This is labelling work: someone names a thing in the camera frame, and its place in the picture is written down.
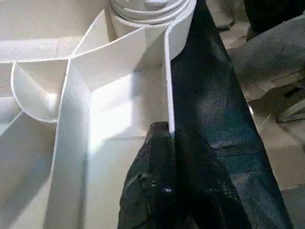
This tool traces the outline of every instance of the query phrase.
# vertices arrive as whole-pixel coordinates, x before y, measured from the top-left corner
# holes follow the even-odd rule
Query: rolled white material
[[[172,5],[166,5],[159,10],[135,10],[134,5],[130,3],[127,6],[121,5],[117,0],[112,0],[112,7],[123,18],[130,22],[139,24],[160,24],[169,22],[175,19],[181,12],[183,12],[190,0],[174,1]]]

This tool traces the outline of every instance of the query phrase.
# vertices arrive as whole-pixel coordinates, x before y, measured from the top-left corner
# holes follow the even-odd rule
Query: dark clothing
[[[118,228],[293,228],[204,0],[171,73],[175,148],[167,124],[153,124],[127,174]]]
[[[305,0],[244,0],[244,5],[256,34],[297,17],[305,10]]]

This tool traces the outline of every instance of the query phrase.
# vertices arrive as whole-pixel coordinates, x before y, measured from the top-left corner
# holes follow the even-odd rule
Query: floor
[[[249,22],[241,0],[207,0],[215,25],[228,24],[239,12],[236,24],[220,36],[227,50],[245,43]],[[254,122],[266,148],[274,176],[296,229],[305,225],[305,120],[278,125],[277,115],[305,98],[305,91],[290,98],[292,87],[275,88],[262,98],[249,102]]]

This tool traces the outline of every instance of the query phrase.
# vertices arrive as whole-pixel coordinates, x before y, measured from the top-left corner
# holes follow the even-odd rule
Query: curved white edge
[[[173,21],[171,23],[164,35],[164,63],[165,63],[165,76],[167,81],[167,105],[168,105],[168,123],[169,123],[169,132],[171,134],[172,139],[175,137],[175,118],[174,118],[174,108],[173,108],[173,85],[172,85],[172,72],[171,72],[171,59],[175,58],[184,48],[186,44],[186,39],[188,36],[188,30],[191,25],[191,20],[193,17],[193,12],[196,6],[196,0],[191,0],[190,2],[190,8],[189,13],[185,14],[183,17],[181,17],[178,20]],[[181,50],[178,50],[173,56],[171,56],[171,50],[170,50],[170,35],[172,31],[182,22],[189,20],[189,24],[187,25],[187,34],[185,36],[185,39],[180,41],[183,42],[183,46]]]
[[[24,113],[26,113],[29,117],[31,117],[32,119],[34,119],[36,121],[43,122],[43,123],[56,124],[58,122],[58,118],[55,119],[55,120],[48,120],[48,119],[38,118],[38,117],[32,115],[30,112],[28,112],[27,109],[25,109],[25,107],[20,103],[20,101],[19,101],[19,99],[18,99],[18,97],[16,95],[15,87],[14,87],[14,72],[15,72],[16,64],[17,64],[17,62],[14,62],[13,66],[12,66],[12,69],[11,69],[11,73],[10,73],[10,87],[11,87],[11,91],[12,91],[13,97],[16,100],[17,105],[20,107],[20,109]]]

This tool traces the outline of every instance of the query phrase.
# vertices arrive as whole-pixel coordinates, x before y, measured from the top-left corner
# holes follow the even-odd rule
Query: white plastic mold
[[[170,60],[195,4],[148,25],[108,1],[3,2],[14,24],[0,20],[1,229],[116,228],[150,124],[174,134]]]

